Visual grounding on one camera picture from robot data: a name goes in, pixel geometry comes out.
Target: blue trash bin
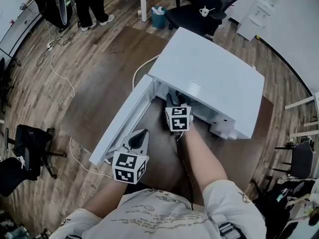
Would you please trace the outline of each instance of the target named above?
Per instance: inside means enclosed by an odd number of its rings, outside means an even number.
[[[161,8],[164,12],[167,12],[167,9],[165,7]],[[165,27],[166,24],[166,17],[165,14],[163,15],[157,15],[152,11],[152,22],[153,22],[153,26],[156,28],[161,28],[163,29]]]

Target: white sneaker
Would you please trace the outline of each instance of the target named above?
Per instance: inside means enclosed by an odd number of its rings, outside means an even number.
[[[114,20],[114,15],[113,14],[111,14],[111,15],[109,15],[109,19],[107,20],[107,21],[105,21],[105,22],[100,22],[100,26],[104,26],[104,25],[106,25],[107,23],[109,23],[109,22],[111,22],[111,21],[113,21]]]
[[[82,30],[83,32],[85,32],[85,31],[88,30],[89,28],[92,28],[92,27],[95,27],[95,26],[96,26],[96,21],[94,21],[94,22],[92,23],[92,25],[90,25],[90,26],[81,27],[81,30]]]

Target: wooden floor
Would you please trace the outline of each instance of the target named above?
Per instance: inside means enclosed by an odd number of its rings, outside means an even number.
[[[147,0],[147,3],[148,8],[157,4],[167,8],[175,5],[174,0]],[[126,25],[166,39],[172,37],[174,30],[170,31],[168,28],[159,30],[152,27],[150,20],[145,23],[138,20],[139,6],[140,0],[105,0],[106,12],[113,13],[115,20],[111,24],[97,26],[87,32],[79,31],[70,43],[59,48],[52,60],[52,65],[57,73],[70,80],[75,91],[90,73],[90,68],[86,65],[90,62],[92,54],[105,51]],[[72,27],[63,33],[64,39],[67,39],[69,34],[77,29],[75,15],[72,17],[71,25]],[[50,24],[49,26],[52,39],[55,37],[55,28]],[[273,172],[271,168],[288,168],[286,165],[281,165],[281,162],[289,161],[291,156],[286,151],[275,151],[274,147],[282,146],[287,141],[289,132],[303,130],[302,108],[284,110],[284,105],[299,100],[298,80],[290,69],[260,41],[254,39],[248,42],[236,34],[236,25],[231,22],[228,22],[224,29],[216,32],[214,40],[249,65],[255,66],[257,71],[265,76],[264,96],[274,104],[274,112],[267,142],[253,177],[260,185],[264,183],[265,177],[269,174],[276,179],[283,178],[284,174]],[[55,230],[66,215],[81,207],[108,181],[106,177],[87,173],[71,157],[70,138],[60,129],[60,124],[73,98],[73,91],[67,81],[55,75],[50,67],[51,56],[58,46],[55,46],[53,51],[46,55],[41,66],[36,65],[48,41],[47,26],[43,21],[28,37],[17,54],[22,66],[13,69],[14,89],[9,96],[11,108],[6,108],[6,114],[3,117],[4,127],[9,128],[11,138],[14,138],[15,128],[19,124],[27,124],[44,130],[47,127],[54,127],[56,131],[51,150],[68,153],[67,159],[53,157],[50,160],[54,170],[58,170],[57,180],[50,178],[47,171],[43,170],[38,181],[25,181],[8,198],[1,198],[1,202],[15,221],[23,223],[31,233],[40,232],[43,228]],[[302,89],[300,88],[301,98],[304,97]],[[307,121],[312,120],[314,112],[312,104],[306,106]],[[91,153],[76,142],[73,141],[71,146],[74,155],[87,168],[101,173],[111,173],[107,164],[98,168],[91,166],[88,161]],[[0,149],[4,149],[2,138]],[[10,151],[1,156],[7,158],[12,155]],[[251,198],[254,198],[256,194],[251,186],[247,188],[246,192]]]

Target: cabinet door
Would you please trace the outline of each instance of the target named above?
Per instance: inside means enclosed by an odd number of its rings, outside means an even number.
[[[134,130],[154,97],[155,82],[152,77],[144,75],[95,147],[90,157],[93,164],[97,165],[113,156],[114,151],[120,147],[123,138]]]

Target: white mug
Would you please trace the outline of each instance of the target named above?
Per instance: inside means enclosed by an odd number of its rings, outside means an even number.
[[[213,9],[207,9],[206,6],[204,6],[203,9],[200,9],[199,12],[200,14],[203,16],[203,17],[206,17],[208,15],[208,13],[211,11],[211,10],[214,10],[215,8]]]

